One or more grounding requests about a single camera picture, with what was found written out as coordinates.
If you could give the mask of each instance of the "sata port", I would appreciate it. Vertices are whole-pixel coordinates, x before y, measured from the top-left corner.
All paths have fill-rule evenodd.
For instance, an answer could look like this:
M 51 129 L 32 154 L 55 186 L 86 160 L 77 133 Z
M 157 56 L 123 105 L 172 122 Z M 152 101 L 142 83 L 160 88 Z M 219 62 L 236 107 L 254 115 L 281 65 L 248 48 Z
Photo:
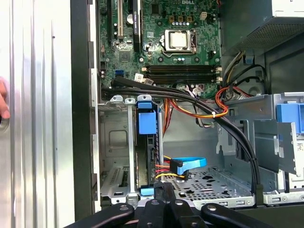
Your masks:
M 115 75 L 123 75 L 124 70 L 115 70 Z

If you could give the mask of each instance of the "motherboard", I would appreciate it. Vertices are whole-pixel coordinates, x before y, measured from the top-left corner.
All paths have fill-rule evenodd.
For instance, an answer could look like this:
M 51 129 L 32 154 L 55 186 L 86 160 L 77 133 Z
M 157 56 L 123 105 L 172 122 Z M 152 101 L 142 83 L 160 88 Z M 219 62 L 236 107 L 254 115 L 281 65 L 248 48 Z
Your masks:
M 216 0 L 100 0 L 99 75 L 171 86 L 212 97 L 220 69 Z

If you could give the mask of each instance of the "blue latch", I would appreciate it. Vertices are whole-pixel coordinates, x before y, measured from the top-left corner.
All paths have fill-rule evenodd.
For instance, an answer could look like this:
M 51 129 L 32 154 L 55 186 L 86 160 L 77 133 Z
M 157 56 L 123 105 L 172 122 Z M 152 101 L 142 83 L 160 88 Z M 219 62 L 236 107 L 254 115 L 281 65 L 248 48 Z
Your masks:
M 156 112 L 138 113 L 139 134 L 156 134 Z
M 154 195 L 154 188 L 141 189 L 141 194 L 142 194 L 143 196 L 151 196 L 151 195 Z
M 278 104 L 276 106 L 276 118 L 281 123 L 294 122 L 296 133 L 304 133 L 304 104 Z
M 177 166 L 177 174 L 182 175 L 185 171 L 204 167 L 207 165 L 206 158 L 201 157 L 189 157 L 189 158 L 173 158 L 173 160 L 182 161 L 182 166 Z

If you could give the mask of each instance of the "wire bundle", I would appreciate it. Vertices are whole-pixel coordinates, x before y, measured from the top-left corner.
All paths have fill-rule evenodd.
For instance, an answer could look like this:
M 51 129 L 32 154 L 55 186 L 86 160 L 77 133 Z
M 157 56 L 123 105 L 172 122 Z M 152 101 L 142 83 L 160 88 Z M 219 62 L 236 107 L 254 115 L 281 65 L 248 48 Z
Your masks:
M 170 163 L 170 157 L 168 157 L 168 156 L 164 156 L 164 158 L 165 158 L 165 162 L 168 162 L 168 163 Z M 184 178 L 184 176 L 182 176 L 182 175 L 177 175 L 177 174 L 175 174 L 175 173 L 172 173 L 171 171 L 170 171 L 170 166 L 166 166 L 166 165 L 155 165 L 157 168 L 156 168 L 156 179 L 157 178 L 159 178 L 159 177 L 162 177 L 162 176 L 174 176 L 174 177 L 181 177 L 181 178 Z
M 163 106 L 164 106 L 164 124 L 162 126 L 162 135 L 165 135 L 171 122 L 173 109 L 170 110 L 170 103 L 168 99 L 163 100 Z
M 136 84 L 137 87 L 141 88 L 142 84 Z M 247 154 L 251 166 L 252 172 L 252 186 L 251 191 L 252 193 L 256 193 L 257 185 L 260 185 L 260 175 L 259 175 L 259 168 L 256 156 L 254 154 L 253 148 L 246 138 L 246 136 L 227 118 L 225 118 L 223 113 L 226 109 L 223 107 L 223 112 L 218 113 L 217 110 L 210 107 L 205 102 L 199 100 L 198 98 L 192 97 L 188 94 L 185 94 L 183 91 L 173 88 L 163 88 L 163 87 L 156 87 L 156 86 L 148 86 L 144 85 L 145 89 L 136 89 L 136 88 L 103 88 L 103 92 L 106 92 L 108 95 L 132 95 L 138 96 L 142 94 L 150 94 L 153 98 L 161 98 L 161 99 L 172 99 L 172 100 L 181 100 L 190 102 L 195 105 L 197 108 L 201 109 L 202 111 L 208 113 L 207 115 L 196 115 L 199 118 L 202 116 L 209 116 L 208 118 L 213 118 L 218 124 L 220 124 L 228 133 L 232 135 L 232 137 L 242 146 L 245 153 Z

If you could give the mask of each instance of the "metal bracket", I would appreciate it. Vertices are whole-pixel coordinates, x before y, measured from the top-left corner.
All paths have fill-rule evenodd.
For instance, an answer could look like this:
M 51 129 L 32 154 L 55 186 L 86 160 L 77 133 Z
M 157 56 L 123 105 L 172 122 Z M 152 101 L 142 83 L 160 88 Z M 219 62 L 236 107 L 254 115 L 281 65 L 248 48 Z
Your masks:
M 133 105 L 135 104 L 134 98 L 127 98 L 125 100 L 128 110 L 128 144 L 129 144 L 129 164 L 130 164 L 130 193 L 135 193 L 135 162 L 134 162 L 134 138 L 133 138 Z
M 301 174 L 301 151 L 297 149 L 295 123 L 255 120 L 256 155 L 259 164 L 269 170 L 279 169 Z
M 137 101 L 151 101 L 152 97 L 150 95 L 139 95 Z

